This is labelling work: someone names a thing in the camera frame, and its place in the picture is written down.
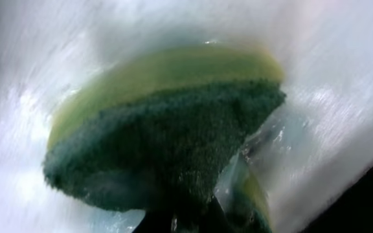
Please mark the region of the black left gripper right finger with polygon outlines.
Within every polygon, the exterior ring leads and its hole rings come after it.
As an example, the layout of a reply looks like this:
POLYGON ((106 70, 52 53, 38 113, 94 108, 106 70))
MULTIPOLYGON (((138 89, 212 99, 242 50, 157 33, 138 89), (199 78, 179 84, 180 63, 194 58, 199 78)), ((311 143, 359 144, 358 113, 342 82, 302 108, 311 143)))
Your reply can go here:
POLYGON ((199 233, 234 233, 215 196, 212 196, 207 211, 201 216, 199 233))

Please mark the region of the green yellow scrubbing sponge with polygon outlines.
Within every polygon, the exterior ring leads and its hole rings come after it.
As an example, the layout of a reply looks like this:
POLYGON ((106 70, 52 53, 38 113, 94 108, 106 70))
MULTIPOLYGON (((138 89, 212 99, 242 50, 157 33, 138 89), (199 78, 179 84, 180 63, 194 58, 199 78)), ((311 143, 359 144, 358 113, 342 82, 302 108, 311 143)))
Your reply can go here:
POLYGON ((172 212, 171 232, 199 232, 215 196, 234 232, 271 232, 242 146, 284 103, 283 79, 254 49, 195 45, 135 58, 60 111, 45 182, 104 210, 172 212))

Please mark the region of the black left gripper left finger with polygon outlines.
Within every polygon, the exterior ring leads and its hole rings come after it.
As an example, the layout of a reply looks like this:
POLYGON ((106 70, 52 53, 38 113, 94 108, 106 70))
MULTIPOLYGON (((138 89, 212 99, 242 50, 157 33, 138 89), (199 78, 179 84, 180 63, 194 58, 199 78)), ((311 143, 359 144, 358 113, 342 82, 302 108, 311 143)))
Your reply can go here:
POLYGON ((146 212, 133 233, 171 233, 173 213, 169 211, 146 212))

